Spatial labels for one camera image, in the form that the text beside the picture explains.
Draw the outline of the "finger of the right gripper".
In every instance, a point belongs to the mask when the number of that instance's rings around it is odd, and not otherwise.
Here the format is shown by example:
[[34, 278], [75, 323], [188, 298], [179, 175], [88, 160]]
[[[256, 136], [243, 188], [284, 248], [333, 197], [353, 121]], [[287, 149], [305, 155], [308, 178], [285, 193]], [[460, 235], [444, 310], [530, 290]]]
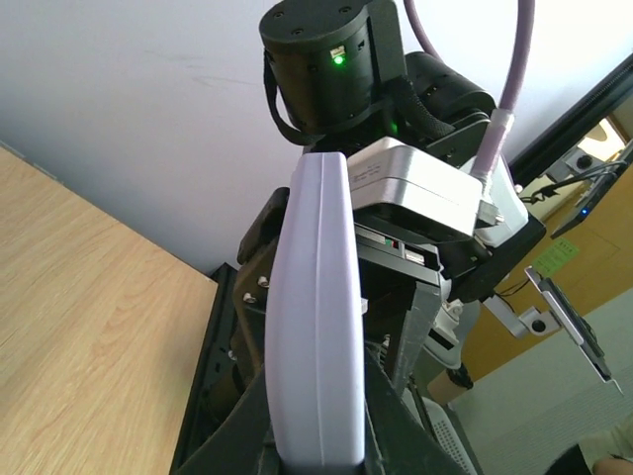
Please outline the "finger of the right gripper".
[[236, 255], [239, 264], [248, 262], [260, 247], [279, 235], [289, 195], [288, 187], [279, 187], [271, 194], [239, 244]]

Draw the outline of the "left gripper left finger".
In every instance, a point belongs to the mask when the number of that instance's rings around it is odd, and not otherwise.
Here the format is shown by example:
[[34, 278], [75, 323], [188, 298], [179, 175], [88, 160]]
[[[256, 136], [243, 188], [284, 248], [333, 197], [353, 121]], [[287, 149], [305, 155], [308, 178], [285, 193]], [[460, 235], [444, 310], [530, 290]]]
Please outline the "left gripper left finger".
[[282, 473], [263, 375], [254, 378], [221, 427], [172, 473]]

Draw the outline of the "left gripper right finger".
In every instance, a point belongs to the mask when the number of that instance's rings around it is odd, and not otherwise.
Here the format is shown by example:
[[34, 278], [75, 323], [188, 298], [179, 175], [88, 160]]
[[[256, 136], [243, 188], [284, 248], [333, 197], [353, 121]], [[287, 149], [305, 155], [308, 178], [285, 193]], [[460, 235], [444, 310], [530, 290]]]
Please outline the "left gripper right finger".
[[458, 475], [465, 470], [419, 424], [380, 365], [376, 347], [365, 357], [365, 474]]

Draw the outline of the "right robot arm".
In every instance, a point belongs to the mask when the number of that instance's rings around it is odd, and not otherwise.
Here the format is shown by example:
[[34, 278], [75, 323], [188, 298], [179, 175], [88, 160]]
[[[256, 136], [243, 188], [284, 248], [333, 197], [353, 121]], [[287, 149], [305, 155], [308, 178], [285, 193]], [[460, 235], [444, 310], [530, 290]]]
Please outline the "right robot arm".
[[[264, 87], [281, 135], [307, 152], [339, 152], [349, 161], [370, 145], [394, 144], [467, 170], [486, 134], [495, 102], [430, 54], [404, 52], [391, 1], [283, 1], [260, 22]], [[406, 204], [419, 187], [409, 172], [385, 184], [351, 184], [360, 236], [363, 295], [372, 335], [403, 336], [421, 283], [445, 303], [489, 298], [501, 279], [545, 236], [518, 201], [503, 161], [489, 192], [501, 220], [477, 220], [471, 233], [427, 219]]]

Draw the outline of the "monitor on arm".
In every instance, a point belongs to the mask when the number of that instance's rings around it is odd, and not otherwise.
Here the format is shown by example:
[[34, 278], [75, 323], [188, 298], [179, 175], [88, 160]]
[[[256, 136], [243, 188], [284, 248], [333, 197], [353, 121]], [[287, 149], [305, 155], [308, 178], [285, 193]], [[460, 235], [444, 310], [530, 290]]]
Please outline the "monitor on arm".
[[536, 307], [530, 307], [518, 315], [500, 294], [494, 294], [486, 299], [483, 302], [484, 306], [515, 338], [524, 338], [529, 333], [545, 336], [564, 331], [599, 379], [605, 384], [613, 385], [621, 395], [624, 395], [606, 363], [604, 351], [592, 327], [580, 316], [562, 289], [550, 277], [543, 277], [532, 266], [526, 267], [524, 272], [527, 282], [547, 304], [546, 310], [539, 311]]

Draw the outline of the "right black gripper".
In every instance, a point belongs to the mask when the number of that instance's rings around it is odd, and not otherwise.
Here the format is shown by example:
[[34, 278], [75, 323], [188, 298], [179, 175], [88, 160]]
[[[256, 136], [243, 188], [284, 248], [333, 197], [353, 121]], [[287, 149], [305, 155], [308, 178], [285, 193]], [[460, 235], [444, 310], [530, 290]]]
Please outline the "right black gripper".
[[415, 245], [356, 224], [361, 292], [374, 307], [370, 332], [382, 333], [390, 324], [385, 372], [399, 396], [415, 367], [442, 298], [448, 303], [485, 301], [545, 236], [543, 223], [529, 212], [528, 215], [525, 228], [497, 248], [477, 237]]

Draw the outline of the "phone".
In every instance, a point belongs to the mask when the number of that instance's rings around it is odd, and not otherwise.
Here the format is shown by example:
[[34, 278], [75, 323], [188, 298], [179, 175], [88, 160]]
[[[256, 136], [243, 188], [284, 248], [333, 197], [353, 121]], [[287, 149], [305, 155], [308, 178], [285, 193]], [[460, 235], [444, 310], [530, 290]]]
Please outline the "phone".
[[306, 153], [271, 271], [265, 382], [289, 474], [352, 474], [365, 457], [363, 318], [347, 164]]

